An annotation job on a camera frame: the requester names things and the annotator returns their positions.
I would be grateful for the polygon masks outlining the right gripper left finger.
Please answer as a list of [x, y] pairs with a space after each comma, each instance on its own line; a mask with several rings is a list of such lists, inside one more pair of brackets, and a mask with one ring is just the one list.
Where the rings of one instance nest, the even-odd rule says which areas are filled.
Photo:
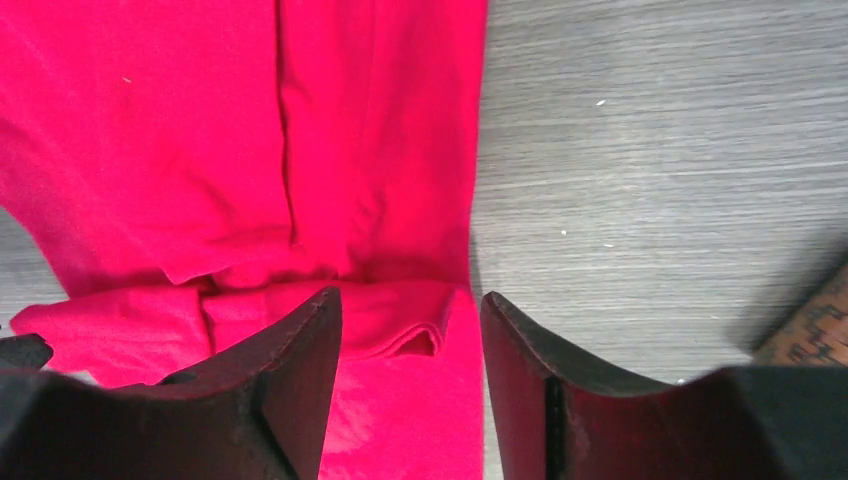
[[314, 479], [342, 337], [328, 287], [155, 385], [1, 369], [5, 479]]

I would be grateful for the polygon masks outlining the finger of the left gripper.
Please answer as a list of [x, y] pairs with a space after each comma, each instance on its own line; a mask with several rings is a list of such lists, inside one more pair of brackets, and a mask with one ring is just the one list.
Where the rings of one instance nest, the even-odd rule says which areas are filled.
[[1, 369], [43, 368], [53, 357], [54, 350], [38, 334], [2, 337]]

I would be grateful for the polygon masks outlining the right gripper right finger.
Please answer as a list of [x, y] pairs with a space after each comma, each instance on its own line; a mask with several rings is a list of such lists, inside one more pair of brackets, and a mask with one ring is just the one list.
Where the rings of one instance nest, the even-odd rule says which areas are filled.
[[847, 371], [731, 366], [666, 384], [544, 328], [499, 293], [480, 320], [508, 479], [843, 479]]

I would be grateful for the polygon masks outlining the red garment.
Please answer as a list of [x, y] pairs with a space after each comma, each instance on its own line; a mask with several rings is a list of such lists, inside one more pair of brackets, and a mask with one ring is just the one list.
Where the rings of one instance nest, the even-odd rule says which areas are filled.
[[341, 294], [324, 479], [479, 479], [484, 1], [5, 1], [1, 204], [53, 368], [150, 383]]

